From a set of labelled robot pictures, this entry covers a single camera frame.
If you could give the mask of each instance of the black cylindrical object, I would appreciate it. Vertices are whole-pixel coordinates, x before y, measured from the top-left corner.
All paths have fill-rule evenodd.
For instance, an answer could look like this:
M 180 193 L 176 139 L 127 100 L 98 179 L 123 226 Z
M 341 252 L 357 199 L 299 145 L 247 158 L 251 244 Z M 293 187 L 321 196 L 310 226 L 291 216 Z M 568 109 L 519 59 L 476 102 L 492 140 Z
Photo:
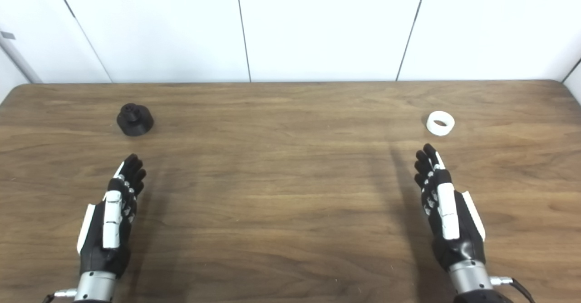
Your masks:
M 153 127 L 153 117 L 146 106 L 130 103 L 121 107 L 117 124 L 125 135 L 139 136 Z

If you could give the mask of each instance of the white wall panel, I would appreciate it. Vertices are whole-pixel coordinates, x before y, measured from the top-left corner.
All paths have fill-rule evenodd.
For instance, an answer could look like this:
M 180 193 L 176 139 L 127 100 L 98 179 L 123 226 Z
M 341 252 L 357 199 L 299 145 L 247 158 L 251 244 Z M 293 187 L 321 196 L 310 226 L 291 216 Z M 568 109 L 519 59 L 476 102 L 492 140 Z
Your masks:
M 399 80 L 549 78 L 579 59 L 581 0 L 423 0 Z
M 32 82 L 110 82 L 63 0 L 0 0 L 2 46 Z
M 565 86 L 581 104 L 581 64 L 565 80 Z
M 67 0 L 114 82 L 248 82 L 238 0 Z
M 28 80 L 0 48 L 0 103 L 4 101 L 4 98 L 13 88 L 24 83 L 28 83 Z
M 395 80 L 419 0 L 240 0 L 252 81 Z

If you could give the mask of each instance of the wood grain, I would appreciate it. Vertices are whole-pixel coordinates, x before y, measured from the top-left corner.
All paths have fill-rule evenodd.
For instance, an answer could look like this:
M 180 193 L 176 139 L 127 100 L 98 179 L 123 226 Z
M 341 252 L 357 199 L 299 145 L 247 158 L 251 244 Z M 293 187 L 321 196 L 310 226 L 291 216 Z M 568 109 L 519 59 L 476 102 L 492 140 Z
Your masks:
M 145 136 L 116 125 L 128 102 Z M 449 136 L 423 126 L 436 109 Z M 0 105 L 0 299 L 77 284 L 85 206 L 135 152 L 117 302 L 451 302 L 413 181 L 425 142 L 473 194 L 488 271 L 578 301 L 581 109 L 552 81 L 21 86 Z

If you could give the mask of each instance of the white ring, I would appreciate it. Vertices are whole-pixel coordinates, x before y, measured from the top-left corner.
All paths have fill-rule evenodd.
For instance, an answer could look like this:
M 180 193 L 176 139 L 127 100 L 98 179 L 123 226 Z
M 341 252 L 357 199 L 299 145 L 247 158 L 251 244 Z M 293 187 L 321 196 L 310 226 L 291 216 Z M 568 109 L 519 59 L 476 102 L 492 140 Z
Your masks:
M 444 123 L 445 126 L 438 125 L 436 121 Z M 454 117 L 452 117 L 452 115 L 449 113 L 445 111 L 434 111 L 433 113 L 430 113 L 426 127 L 432 134 L 444 136 L 448 135 L 448 133 L 452 131 L 452 128 L 454 128 L 455 124 L 456 121 L 454 120 Z

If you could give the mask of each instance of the metal wrist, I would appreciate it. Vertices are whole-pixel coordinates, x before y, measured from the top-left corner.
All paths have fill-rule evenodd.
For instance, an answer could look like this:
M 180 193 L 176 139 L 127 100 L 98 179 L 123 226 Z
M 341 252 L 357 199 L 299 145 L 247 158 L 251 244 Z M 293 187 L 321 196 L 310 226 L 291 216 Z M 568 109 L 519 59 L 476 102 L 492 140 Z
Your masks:
M 111 302 L 115 291 L 116 276 L 111 272 L 84 272 L 79 280 L 76 301 L 93 300 Z
M 486 266 L 477 260 L 463 260 L 452 264 L 448 274 L 458 294 L 473 290 L 491 290 L 492 283 L 486 272 Z

